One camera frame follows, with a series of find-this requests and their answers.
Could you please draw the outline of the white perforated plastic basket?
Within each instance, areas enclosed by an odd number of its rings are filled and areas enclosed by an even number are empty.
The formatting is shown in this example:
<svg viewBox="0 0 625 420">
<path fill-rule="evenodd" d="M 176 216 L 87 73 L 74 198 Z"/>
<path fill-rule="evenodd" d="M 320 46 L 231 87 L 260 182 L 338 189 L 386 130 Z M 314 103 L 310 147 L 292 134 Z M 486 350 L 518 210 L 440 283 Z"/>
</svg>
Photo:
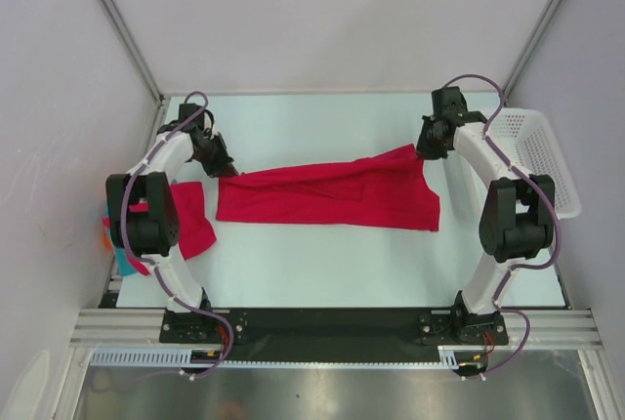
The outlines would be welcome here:
<svg viewBox="0 0 625 420">
<path fill-rule="evenodd" d="M 515 175 L 485 140 L 490 139 L 510 164 L 526 175 L 548 175 L 555 184 L 554 208 L 559 219 L 572 219 L 581 204 L 559 143 L 548 119 L 539 111 L 505 107 L 490 125 L 468 123 L 454 134 L 453 147 L 487 187 L 492 181 Z"/>
</svg>

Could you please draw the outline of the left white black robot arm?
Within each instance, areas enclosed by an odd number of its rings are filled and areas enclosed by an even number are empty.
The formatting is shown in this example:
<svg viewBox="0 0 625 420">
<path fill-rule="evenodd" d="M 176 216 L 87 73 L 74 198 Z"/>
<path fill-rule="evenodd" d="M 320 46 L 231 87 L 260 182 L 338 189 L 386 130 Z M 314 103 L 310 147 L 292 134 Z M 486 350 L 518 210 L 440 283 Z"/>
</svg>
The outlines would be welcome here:
<svg viewBox="0 0 625 420">
<path fill-rule="evenodd" d="M 183 331 L 202 342 L 214 334 L 216 319 L 180 250 L 181 221 L 172 192 L 173 180 L 192 161 L 210 178 L 238 175 L 208 104 L 184 101 L 178 118 L 161 126 L 139 163 L 108 176 L 105 192 L 112 244 L 155 277 L 167 295 L 167 310 L 185 313 Z"/>
</svg>

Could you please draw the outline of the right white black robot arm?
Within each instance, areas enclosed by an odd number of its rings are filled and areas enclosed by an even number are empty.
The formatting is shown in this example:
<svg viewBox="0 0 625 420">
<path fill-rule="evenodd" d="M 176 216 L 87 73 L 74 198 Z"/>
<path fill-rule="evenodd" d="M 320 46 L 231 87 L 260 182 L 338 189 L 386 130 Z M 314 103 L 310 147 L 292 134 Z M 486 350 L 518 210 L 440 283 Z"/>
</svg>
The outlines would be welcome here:
<svg viewBox="0 0 625 420">
<path fill-rule="evenodd" d="M 556 187 L 548 175 L 516 165 L 489 133 L 492 117 L 470 111 L 457 86 L 432 92 L 433 112 L 423 119 L 416 151 L 425 160 L 459 153 L 486 187 L 479 219 L 482 257 L 450 308 L 447 340 L 480 342 L 487 333 L 504 336 L 499 301 L 514 272 L 551 246 L 558 229 Z"/>
</svg>

